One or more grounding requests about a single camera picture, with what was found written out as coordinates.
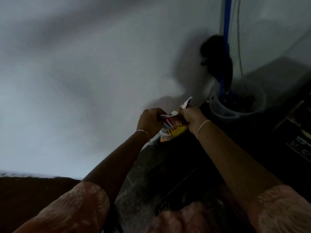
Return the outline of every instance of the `dark object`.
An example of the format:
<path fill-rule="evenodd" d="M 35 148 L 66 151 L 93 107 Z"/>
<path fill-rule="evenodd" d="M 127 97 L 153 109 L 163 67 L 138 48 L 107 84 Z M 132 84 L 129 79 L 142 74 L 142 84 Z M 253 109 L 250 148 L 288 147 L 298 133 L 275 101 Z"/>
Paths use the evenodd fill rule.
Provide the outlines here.
<path fill-rule="evenodd" d="M 224 37 L 221 35 L 213 35 L 201 46 L 200 52 L 204 61 L 201 65 L 206 65 L 208 67 L 208 72 L 216 78 L 216 80 L 221 82 L 222 74 L 222 64 L 223 64 L 223 48 L 224 48 Z M 226 56 L 226 67 L 225 67 L 225 77 L 224 77 L 224 89 L 228 91 L 233 75 L 233 64 L 230 58 L 229 46 Z"/>

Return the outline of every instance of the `bucket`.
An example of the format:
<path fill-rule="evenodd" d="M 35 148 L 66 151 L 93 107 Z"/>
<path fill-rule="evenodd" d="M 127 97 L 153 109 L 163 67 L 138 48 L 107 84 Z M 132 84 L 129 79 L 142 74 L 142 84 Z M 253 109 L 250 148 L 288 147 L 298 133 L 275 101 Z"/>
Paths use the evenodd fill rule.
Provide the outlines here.
<path fill-rule="evenodd" d="M 242 117 L 260 113 L 266 106 L 266 94 L 264 91 L 253 82 L 246 79 L 233 80 L 229 94 L 226 96 L 227 103 L 221 103 L 219 100 L 220 84 L 215 82 L 211 89 L 209 104 L 213 114 L 225 120 L 236 120 Z M 234 104 L 236 101 L 248 100 L 246 107 L 242 111 L 235 111 Z"/>

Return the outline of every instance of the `forearm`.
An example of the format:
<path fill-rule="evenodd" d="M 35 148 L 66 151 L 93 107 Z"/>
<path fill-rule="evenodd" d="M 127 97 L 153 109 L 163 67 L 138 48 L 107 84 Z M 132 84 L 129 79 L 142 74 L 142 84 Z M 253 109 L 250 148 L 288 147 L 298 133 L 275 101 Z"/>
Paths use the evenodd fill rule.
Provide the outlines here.
<path fill-rule="evenodd" d="M 213 123 L 202 127 L 198 140 L 245 210 L 266 189 L 282 184 Z"/>
<path fill-rule="evenodd" d="M 98 164 L 83 181 L 93 182 L 103 188 L 113 204 L 130 168 L 147 141 L 146 133 L 135 132 Z"/>

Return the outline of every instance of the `plastic bucket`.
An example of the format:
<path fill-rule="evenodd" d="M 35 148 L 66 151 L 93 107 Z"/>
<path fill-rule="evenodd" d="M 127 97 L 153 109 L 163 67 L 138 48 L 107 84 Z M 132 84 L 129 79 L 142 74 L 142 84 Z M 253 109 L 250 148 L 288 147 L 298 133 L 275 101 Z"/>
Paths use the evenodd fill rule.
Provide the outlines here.
<path fill-rule="evenodd" d="M 211 111 L 217 117 L 222 119 L 235 120 L 241 117 L 250 116 L 263 111 L 266 106 L 266 94 L 264 91 L 259 86 L 246 79 L 233 80 L 230 93 L 241 98 L 251 96 L 253 102 L 252 106 L 255 108 L 252 112 L 242 113 L 227 108 L 219 101 L 219 93 L 220 84 L 215 82 L 210 92 L 209 104 Z"/>

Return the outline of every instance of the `sleeve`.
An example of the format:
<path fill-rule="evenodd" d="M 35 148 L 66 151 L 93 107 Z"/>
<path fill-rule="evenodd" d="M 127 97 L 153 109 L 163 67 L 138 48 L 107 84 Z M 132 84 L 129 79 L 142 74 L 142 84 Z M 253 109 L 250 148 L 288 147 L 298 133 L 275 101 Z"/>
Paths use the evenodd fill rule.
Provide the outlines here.
<path fill-rule="evenodd" d="M 110 202 L 106 192 L 92 182 L 81 182 L 15 233 L 82 233 L 101 232 Z"/>
<path fill-rule="evenodd" d="M 286 185 L 266 190 L 248 215 L 260 233 L 311 232 L 311 204 Z"/>

